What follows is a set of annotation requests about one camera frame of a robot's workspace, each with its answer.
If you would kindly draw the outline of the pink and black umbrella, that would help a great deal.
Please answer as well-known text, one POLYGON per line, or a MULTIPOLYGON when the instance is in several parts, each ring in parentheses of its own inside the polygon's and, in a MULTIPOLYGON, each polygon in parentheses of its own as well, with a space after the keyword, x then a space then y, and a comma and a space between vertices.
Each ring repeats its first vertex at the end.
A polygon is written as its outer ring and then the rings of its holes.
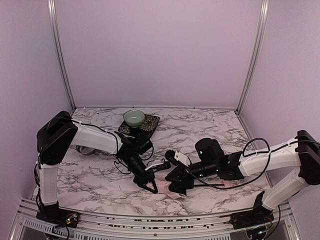
POLYGON ((165 180, 163 176, 161 176, 160 179, 155 180, 157 189, 158 189, 158 194, 166 195, 167 197, 173 199, 173 200, 178 200, 178 199, 185 199, 187 197, 187 190, 191 190, 194 188, 203 188, 203 187, 217 187, 217 188, 226 188, 230 187, 231 185, 224 180, 221 180, 218 183, 194 183, 194 179, 191 179, 191 182, 186 182, 186 184, 182 183, 176 183, 176 182, 171 182, 165 180))

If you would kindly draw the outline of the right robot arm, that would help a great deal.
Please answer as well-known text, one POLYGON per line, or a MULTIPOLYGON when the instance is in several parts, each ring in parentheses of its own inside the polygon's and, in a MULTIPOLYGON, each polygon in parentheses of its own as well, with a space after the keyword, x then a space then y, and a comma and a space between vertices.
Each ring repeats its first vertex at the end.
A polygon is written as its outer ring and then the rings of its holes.
POLYGON ((211 138, 199 140, 195 149, 200 159, 196 163, 179 151, 166 151, 165 159, 175 166, 165 177, 171 192, 186 195, 187 190, 194 188, 195 180, 212 175, 237 181, 252 175, 260 178, 270 170, 292 168, 276 185, 256 196, 251 210, 231 214, 229 222, 235 230, 274 220, 273 210, 283 201, 320 183, 320 144, 306 130, 298 131, 287 142, 256 151, 225 154, 219 142, 211 138))

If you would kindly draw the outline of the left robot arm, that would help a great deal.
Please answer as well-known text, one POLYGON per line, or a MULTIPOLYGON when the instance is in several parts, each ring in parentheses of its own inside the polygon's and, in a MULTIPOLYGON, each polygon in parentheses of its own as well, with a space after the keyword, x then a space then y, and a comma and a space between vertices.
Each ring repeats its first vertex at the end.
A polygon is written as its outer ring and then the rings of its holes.
POLYGON ((93 124, 72 119, 66 111, 59 112, 37 133, 38 160, 33 174, 38 187, 36 218, 53 224, 75 228, 78 212, 59 207, 57 197, 58 168, 69 147, 74 146, 82 155, 91 155, 96 150, 116 157, 140 188, 156 194, 155 175, 148 169, 141 155, 153 147, 150 139, 141 133, 127 137, 120 132, 110 132, 93 124))

